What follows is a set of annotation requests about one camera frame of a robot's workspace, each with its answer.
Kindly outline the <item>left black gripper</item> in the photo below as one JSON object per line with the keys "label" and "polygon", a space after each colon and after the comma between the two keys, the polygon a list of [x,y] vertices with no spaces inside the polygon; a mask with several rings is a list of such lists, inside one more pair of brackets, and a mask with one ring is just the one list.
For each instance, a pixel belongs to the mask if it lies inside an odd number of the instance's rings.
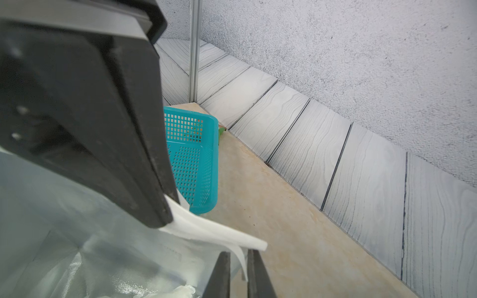
{"label": "left black gripper", "polygon": [[2,1],[1,147],[106,196],[150,228],[178,200],[156,1]]}

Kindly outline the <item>left aluminium frame post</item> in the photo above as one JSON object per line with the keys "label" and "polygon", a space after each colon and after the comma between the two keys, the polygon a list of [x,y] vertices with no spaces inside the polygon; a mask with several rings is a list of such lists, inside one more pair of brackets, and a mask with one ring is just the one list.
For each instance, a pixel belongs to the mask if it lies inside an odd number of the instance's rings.
{"label": "left aluminium frame post", "polygon": [[191,1],[190,31],[190,90],[189,102],[196,103],[198,98],[199,56],[201,47],[202,0]]}

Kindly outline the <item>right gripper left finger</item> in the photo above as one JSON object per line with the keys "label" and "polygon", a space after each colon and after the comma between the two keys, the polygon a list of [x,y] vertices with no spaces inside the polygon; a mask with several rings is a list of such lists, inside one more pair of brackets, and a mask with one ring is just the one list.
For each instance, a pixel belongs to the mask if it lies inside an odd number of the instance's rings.
{"label": "right gripper left finger", "polygon": [[231,254],[221,252],[202,298],[230,298]]}

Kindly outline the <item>white insulated delivery bag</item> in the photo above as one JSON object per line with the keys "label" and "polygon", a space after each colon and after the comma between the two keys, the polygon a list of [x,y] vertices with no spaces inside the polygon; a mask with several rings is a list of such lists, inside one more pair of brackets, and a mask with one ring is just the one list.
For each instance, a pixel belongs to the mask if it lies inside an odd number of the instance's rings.
{"label": "white insulated delivery bag", "polygon": [[16,155],[1,154],[1,296],[194,297],[219,255],[245,271],[267,242],[195,216],[150,228],[101,194]]}

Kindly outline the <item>teal plastic basket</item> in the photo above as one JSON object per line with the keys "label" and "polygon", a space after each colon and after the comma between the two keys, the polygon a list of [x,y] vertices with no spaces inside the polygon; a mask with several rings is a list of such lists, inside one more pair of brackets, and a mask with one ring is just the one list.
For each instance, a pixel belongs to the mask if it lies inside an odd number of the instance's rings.
{"label": "teal plastic basket", "polygon": [[208,114],[165,107],[166,141],[176,188],[200,215],[217,204],[219,123]]}

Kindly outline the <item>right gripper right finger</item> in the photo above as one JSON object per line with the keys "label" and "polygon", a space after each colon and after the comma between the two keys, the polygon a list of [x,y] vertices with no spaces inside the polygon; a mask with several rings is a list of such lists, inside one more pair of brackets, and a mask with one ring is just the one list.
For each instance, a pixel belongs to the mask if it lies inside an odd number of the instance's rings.
{"label": "right gripper right finger", "polygon": [[247,276],[248,298],[277,298],[266,266],[258,250],[248,251]]}

